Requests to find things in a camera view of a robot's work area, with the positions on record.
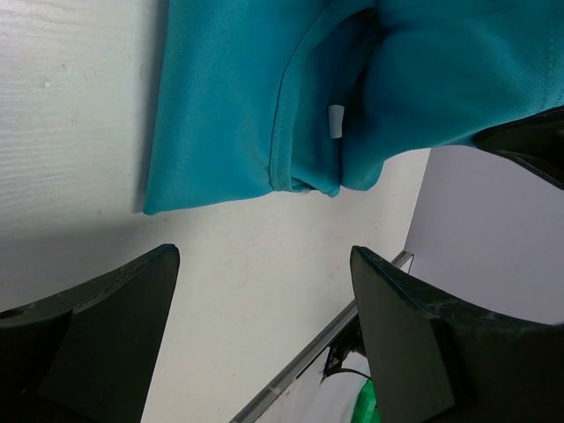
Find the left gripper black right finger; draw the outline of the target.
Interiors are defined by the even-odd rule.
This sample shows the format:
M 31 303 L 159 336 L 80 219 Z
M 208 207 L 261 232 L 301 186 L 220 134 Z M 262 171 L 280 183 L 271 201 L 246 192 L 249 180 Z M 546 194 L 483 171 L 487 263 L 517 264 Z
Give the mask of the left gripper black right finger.
M 476 306 L 365 247 L 350 268 L 381 421 L 562 421 L 561 325 Z

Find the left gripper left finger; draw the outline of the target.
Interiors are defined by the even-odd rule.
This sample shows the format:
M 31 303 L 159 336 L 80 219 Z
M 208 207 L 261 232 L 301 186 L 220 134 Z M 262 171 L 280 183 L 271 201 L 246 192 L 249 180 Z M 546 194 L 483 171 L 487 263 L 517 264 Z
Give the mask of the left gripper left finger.
M 139 422 L 180 267 L 173 244 L 1 314 L 3 422 Z

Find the teal t-shirt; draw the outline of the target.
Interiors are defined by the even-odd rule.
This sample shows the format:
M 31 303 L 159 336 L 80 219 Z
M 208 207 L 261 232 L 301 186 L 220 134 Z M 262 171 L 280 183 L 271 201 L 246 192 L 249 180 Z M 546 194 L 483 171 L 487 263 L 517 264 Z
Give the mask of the teal t-shirt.
M 143 210 L 365 191 L 560 106 L 560 1 L 172 1 Z

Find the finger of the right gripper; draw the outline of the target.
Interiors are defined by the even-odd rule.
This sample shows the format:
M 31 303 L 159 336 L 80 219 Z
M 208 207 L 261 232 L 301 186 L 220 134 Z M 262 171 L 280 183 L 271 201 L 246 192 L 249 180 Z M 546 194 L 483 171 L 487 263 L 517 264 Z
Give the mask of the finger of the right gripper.
M 563 106 L 482 130 L 471 141 L 563 190 Z

